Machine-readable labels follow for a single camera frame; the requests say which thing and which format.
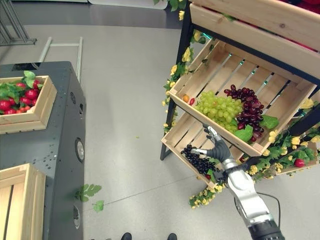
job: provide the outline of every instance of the wooden crate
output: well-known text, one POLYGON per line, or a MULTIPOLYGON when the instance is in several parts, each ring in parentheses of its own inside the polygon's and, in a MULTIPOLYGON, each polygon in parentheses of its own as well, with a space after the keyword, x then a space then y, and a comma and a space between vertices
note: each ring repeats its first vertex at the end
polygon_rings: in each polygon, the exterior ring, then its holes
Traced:
POLYGON ((188 95, 191 99, 197 98, 202 91, 215 93, 220 90, 217 95, 226 97, 224 89, 229 89, 231 84, 238 89, 245 83, 243 87, 255 92, 264 86, 257 97, 265 108, 269 106, 264 114, 278 118, 276 129, 281 131, 316 87, 301 77, 218 40, 210 40, 205 45, 189 70, 194 72, 183 75, 176 82, 169 92, 170 97, 186 112, 211 125, 228 142, 250 156, 260 156, 268 148, 270 130, 265 128, 262 137, 250 145, 184 102, 183 96, 188 95))
MULTIPOLYGON (((20 80, 21 77, 1 78, 0 83, 20 80)), ((57 89, 49 76, 37 76, 43 84, 35 106, 28 112, 0 115, 0 134, 46 129, 56 98, 57 89)))
POLYGON ((319 156, 318 156, 317 145, 315 143, 313 143, 313 142, 309 142, 308 148, 311 148, 313 150, 313 152, 316 153, 316 156, 315 156, 314 160, 309 161, 303 167, 289 166, 286 169, 283 169, 280 173, 276 172, 275 175, 278 176, 278 175, 288 174, 288 173, 292 173, 294 171, 299 171, 299 170, 302 170, 302 169, 311 168, 311 167, 319 164, 319 156))
POLYGON ((0 239, 42 239, 45 180, 30 163, 0 170, 0 239))
MULTIPOLYGON (((162 138, 162 142, 175 154, 178 158, 192 169, 195 174, 202 179, 209 187, 213 188, 216 184, 208 180, 204 175, 200 174, 198 170, 181 154, 181 151, 191 144, 193 147, 201 149, 212 149, 215 145, 207 137, 201 122, 196 120, 190 114, 185 112, 177 124, 162 138)), ((241 151, 236 148, 231 149, 232 155, 239 155, 241 151)))

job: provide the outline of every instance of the leaf on floor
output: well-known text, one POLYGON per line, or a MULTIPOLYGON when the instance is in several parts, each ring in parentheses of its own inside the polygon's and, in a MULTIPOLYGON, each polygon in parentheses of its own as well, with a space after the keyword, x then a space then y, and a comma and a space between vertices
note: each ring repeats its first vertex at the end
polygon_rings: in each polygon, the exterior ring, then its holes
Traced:
POLYGON ((101 211, 104 209, 104 203, 105 203, 104 200, 96 201, 96 203, 93 204, 93 209, 94 209, 97 213, 98 213, 98 212, 101 212, 101 211))

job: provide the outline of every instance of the gray floor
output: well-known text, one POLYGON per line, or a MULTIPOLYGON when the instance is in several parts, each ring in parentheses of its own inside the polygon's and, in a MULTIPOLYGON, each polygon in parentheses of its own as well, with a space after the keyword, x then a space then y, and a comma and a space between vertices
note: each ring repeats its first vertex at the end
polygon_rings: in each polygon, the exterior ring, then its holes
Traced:
MULTIPOLYGON (((159 160, 165 121, 162 88, 174 64, 177 29, 29 25, 36 45, 0 47, 0 64, 34 62, 48 37, 55 43, 83 37, 81 86, 87 100, 85 182, 102 190, 84 204, 85 240, 164 240, 175 232, 179 240, 247 240, 249 232, 227 191, 205 207, 191 209, 189 196, 205 184, 174 155, 159 160), (96 213, 92 203, 104 200, 96 213)), ((69 60, 77 50, 50 49, 46 61, 69 60)), ((293 178, 263 180, 256 189, 281 202, 281 229, 288 240, 319 238, 320 168, 293 178)), ((265 198, 278 218, 277 204, 265 198)))

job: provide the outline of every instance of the green grapes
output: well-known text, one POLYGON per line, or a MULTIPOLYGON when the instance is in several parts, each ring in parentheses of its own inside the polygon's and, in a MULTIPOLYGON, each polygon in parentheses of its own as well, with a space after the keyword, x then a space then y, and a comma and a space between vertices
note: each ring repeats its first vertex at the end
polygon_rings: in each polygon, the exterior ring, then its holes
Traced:
POLYGON ((237 125, 232 123, 233 119, 243 111, 240 99, 216 96, 213 91, 203 91, 194 108, 231 133, 237 130, 237 125))

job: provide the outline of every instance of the red tomato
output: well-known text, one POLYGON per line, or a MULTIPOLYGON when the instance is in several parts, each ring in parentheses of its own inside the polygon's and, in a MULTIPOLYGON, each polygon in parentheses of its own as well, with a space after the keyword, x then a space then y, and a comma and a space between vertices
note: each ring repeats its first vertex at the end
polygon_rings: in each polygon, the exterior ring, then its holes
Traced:
POLYGON ((37 103, 37 99, 33 99, 32 100, 32 106, 36 105, 36 103, 37 103))
POLYGON ((40 82, 36 79, 36 80, 34 80, 34 82, 33 82, 33 89, 39 89, 38 88, 38 84, 40 84, 40 82))
POLYGON ((23 83, 23 82, 18 82, 15 84, 16 86, 20 87, 20 88, 23 88, 25 89, 26 88, 26 85, 23 83))
POLYGON ((19 101, 25 105, 32 105, 32 101, 24 96, 21 96, 19 101))
POLYGON ((11 103, 8 100, 0 100, 0 110, 7 111, 11 108, 11 103))
POLYGON ((17 111, 16 111, 15 109, 12 109, 12 108, 10 108, 10 109, 7 110, 7 111, 4 111, 4 114, 5 114, 5 115, 16 114, 16 113, 17 113, 17 111))
POLYGON ((34 90, 34 89, 30 89, 30 90, 25 91, 24 96, 27 99, 33 100, 33 99, 36 99, 38 97, 38 92, 36 90, 34 90))
POLYGON ((9 97, 8 101, 10 102, 11 106, 16 104, 15 100, 12 97, 9 97))

